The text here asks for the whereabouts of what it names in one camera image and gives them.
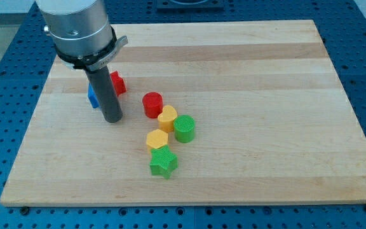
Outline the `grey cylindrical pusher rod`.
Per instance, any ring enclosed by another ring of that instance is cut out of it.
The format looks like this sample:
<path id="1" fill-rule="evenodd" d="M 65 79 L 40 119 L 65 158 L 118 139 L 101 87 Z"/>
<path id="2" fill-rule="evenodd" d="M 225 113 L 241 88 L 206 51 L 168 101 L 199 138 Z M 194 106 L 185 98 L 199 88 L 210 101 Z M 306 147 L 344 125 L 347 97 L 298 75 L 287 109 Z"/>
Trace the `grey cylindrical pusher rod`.
<path id="1" fill-rule="evenodd" d="M 109 123 L 116 123 L 123 117 L 123 112 L 112 84 L 107 67 L 96 71 L 85 71 L 88 81 L 95 92 L 104 119 Z"/>

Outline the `black clamp ring with bracket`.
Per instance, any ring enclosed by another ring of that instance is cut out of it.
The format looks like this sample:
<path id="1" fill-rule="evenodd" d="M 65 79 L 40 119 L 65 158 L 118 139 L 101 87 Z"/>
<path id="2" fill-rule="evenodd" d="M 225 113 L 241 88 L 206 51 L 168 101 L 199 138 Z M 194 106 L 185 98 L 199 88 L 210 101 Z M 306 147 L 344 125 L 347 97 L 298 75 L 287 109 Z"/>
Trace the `black clamp ring with bracket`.
<path id="1" fill-rule="evenodd" d="M 65 39 L 64 45 L 55 45 L 57 55 L 73 69 L 95 72 L 105 67 L 119 54 L 122 47 L 128 44 L 127 36 L 117 37 L 115 30 L 110 28 L 110 40 L 103 47 L 97 43 L 103 42 L 103 33 L 96 32 L 81 39 Z"/>

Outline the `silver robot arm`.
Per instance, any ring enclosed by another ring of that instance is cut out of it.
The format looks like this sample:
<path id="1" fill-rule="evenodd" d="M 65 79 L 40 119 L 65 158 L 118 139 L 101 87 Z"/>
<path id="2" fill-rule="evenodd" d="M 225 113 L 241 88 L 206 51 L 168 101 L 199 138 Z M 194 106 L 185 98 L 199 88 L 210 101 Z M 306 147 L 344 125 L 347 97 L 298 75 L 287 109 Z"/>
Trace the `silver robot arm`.
<path id="1" fill-rule="evenodd" d="M 86 73 L 104 119 L 116 123 L 123 117 L 107 67 L 128 43 L 117 37 L 103 0 L 37 0 L 59 58 Z"/>

